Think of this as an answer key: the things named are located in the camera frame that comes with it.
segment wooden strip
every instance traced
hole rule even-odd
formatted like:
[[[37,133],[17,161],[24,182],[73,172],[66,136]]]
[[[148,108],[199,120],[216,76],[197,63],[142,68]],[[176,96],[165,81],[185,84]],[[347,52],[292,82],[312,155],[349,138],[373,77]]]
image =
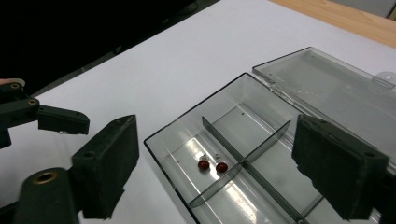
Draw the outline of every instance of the wooden strip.
[[[395,21],[327,0],[270,1],[396,48]]]

